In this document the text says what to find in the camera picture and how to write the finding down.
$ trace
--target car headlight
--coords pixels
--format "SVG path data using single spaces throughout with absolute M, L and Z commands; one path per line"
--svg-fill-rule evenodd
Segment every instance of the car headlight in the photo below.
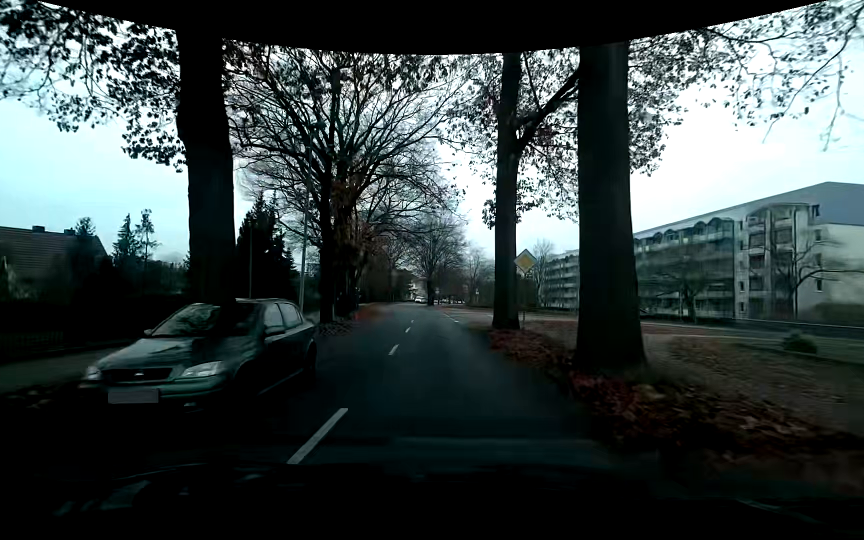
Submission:
M 190 368 L 186 368 L 182 374 L 179 375 L 180 378 L 194 378 L 194 377 L 213 377 L 215 375 L 219 375 L 220 367 L 222 362 L 205 362 L 203 364 L 198 364 L 192 366 Z
M 102 371 L 94 364 L 88 366 L 88 369 L 85 370 L 85 380 L 102 381 Z

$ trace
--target car window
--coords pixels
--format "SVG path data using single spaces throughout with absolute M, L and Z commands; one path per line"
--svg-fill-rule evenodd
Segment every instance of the car window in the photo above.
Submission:
M 274 303 L 268 303 L 265 306 L 265 332 L 274 332 L 282 330 L 285 325 L 282 323 L 282 312 L 279 311 L 279 306 Z
M 151 338 L 200 337 L 247 330 L 255 321 L 256 306 L 236 303 L 219 307 L 211 303 L 190 303 L 158 325 Z
M 285 317 L 285 328 L 298 326 L 302 321 L 299 316 L 299 311 L 291 303 L 282 302 L 278 305 L 282 309 L 282 316 Z

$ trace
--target dashed white lane marking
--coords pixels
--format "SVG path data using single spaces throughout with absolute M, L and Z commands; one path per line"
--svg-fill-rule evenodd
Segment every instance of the dashed white lane marking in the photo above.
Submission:
M 335 411 L 335 414 L 332 415 L 332 418 L 329 418 L 327 422 L 323 423 L 321 427 L 318 428 L 318 431 L 312 435 L 312 438 L 309 439 L 305 444 L 302 445 L 301 448 L 295 452 L 292 457 L 289 458 L 286 463 L 289 465 L 296 465 L 300 461 L 302 461 L 312 450 L 315 448 L 315 445 L 319 444 L 319 442 L 325 438 L 326 434 L 335 427 L 335 423 L 339 421 L 349 410 L 347 408 L 340 408 Z

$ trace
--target car door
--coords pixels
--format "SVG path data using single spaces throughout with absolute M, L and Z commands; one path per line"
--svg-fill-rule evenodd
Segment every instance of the car door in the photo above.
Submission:
M 265 350 L 262 353 L 263 371 L 269 374 L 270 382 L 281 381 L 290 371 L 290 343 L 287 339 L 288 328 L 282 319 L 279 304 L 269 301 L 265 304 L 263 313 Z
M 305 359 L 305 321 L 292 302 L 280 301 L 278 307 L 282 311 L 282 320 L 285 324 L 285 335 L 282 340 L 285 342 L 284 350 L 288 351 L 286 362 L 289 364 L 290 371 L 295 372 L 303 367 Z

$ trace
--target license plate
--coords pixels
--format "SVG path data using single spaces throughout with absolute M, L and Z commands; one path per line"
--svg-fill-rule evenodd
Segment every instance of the license plate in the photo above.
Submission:
M 134 390 L 110 390 L 110 404 L 157 404 L 159 388 L 136 388 Z

